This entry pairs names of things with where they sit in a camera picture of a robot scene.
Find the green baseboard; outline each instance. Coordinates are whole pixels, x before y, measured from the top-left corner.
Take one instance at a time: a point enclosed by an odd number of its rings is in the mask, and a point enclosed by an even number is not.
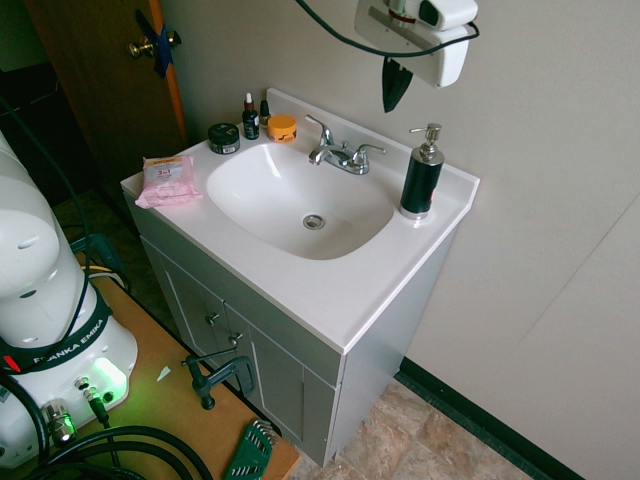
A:
[[[396,380],[418,394],[535,480],[584,480],[408,358]]]

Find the small jar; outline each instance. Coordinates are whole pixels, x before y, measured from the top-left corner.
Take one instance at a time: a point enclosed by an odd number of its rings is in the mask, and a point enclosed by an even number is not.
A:
[[[269,139],[276,143],[289,143],[298,133],[296,119],[291,115],[275,115],[269,119]]]
[[[211,150],[220,155],[229,155],[240,149],[240,132],[232,123],[216,123],[209,127]]]

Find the tiled floor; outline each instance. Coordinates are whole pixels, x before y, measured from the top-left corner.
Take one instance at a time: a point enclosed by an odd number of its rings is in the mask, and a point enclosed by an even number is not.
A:
[[[292,480],[530,479],[396,380],[335,461],[301,456]]]
[[[126,210],[121,195],[110,192]],[[89,191],[80,196],[92,231],[106,235],[118,251],[131,295],[176,331],[142,244]],[[74,204],[54,208],[68,236],[82,230]],[[530,477],[397,381],[382,394],[369,418],[342,454],[320,469],[306,455],[292,480],[526,480]]]

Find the black soap dispenser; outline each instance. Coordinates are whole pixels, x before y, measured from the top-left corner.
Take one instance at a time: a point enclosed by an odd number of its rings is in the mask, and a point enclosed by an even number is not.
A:
[[[404,181],[400,213],[411,220],[426,218],[431,208],[433,192],[440,177],[444,155],[435,141],[440,135],[441,125],[430,123],[427,128],[414,128],[414,132],[425,132],[427,141],[411,151],[411,161]]]

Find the sink vanity cabinet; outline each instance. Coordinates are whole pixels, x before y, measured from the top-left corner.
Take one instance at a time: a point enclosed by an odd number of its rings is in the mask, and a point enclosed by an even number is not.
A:
[[[257,380],[248,400],[326,465],[397,372],[478,179],[445,165],[417,225],[397,211],[408,147],[273,89],[267,99],[296,117],[296,141],[241,139],[224,156],[191,147],[183,154],[203,199],[143,210],[142,174],[122,186],[182,339],[201,355],[236,346],[211,366],[248,357]],[[319,132],[306,114],[337,139],[384,146],[389,163],[362,176],[309,165]],[[323,215],[327,231],[306,230],[308,214]]]
[[[356,345],[341,355],[127,195],[183,341],[200,355],[237,347],[257,388],[248,400],[324,465],[391,380],[417,328],[453,232]],[[234,354],[208,362],[216,368]],[[231,384],[237,389],[235,379]]]

